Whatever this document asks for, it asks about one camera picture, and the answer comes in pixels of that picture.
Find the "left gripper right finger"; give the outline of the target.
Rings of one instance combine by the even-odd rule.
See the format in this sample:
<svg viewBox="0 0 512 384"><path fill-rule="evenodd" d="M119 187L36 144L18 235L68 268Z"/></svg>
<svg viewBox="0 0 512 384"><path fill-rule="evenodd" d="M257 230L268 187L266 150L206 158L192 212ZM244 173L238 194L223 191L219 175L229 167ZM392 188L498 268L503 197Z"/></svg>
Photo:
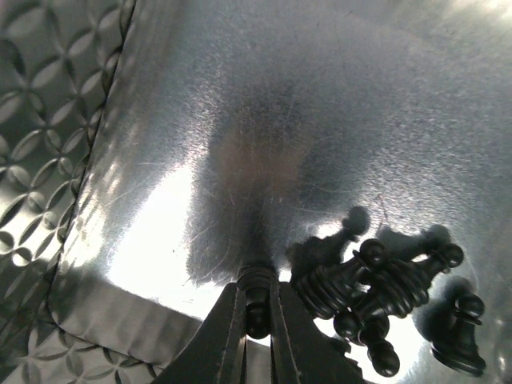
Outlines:
<svg viewBox="0 0 512 384"><path fill-rule="evenodd" d="M361 383L362 374L323 337L287 282L270 284L272 383Z"/></svg>

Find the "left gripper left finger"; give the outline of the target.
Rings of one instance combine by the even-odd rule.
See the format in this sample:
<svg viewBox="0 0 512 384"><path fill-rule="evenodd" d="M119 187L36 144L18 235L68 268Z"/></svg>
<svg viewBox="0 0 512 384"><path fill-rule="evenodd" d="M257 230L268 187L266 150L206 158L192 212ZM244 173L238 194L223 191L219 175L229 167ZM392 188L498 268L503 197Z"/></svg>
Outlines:
<svg viewBox="0 0 512 384"><path fill-rule="evenodd" d="M246 381L246 295L226 285L186 348L155 383L244 383Z"/></svg>

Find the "black chess piece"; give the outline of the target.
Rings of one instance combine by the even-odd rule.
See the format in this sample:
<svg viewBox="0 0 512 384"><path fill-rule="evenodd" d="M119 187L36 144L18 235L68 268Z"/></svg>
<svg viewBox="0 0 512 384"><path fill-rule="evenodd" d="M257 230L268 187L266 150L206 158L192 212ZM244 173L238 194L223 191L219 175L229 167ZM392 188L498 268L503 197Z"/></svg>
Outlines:
<svg viewBox="0 0 512 384"><path fill-rule="evenodd" d="M263 265L241 270L237 287L246 295L246 334L256 340L270 334L270 285L275 272Z"/></svg>

